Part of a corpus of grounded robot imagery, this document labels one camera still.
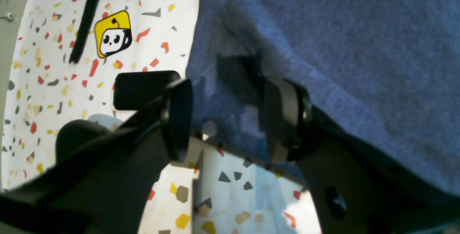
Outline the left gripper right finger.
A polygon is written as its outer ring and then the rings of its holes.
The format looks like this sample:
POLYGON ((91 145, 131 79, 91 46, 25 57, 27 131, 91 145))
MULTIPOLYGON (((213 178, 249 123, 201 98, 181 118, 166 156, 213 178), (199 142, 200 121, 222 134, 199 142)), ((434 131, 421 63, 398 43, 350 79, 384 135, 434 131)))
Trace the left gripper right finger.
POLYGON ((270 159, 300 169, 324 234, 404 234, 459 223, 459 196, 343 131, 301 86, 265 79, 263 112, 270 159))

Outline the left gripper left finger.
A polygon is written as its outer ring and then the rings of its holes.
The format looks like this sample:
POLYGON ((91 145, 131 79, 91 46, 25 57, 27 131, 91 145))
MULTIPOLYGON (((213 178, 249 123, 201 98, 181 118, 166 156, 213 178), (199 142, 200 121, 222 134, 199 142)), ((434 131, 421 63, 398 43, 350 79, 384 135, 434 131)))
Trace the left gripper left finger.
POLYGON ((2 234, 136 234, 156 178, 186 158, 193 88, 176 80, 114 132, 1 194, 2 234))

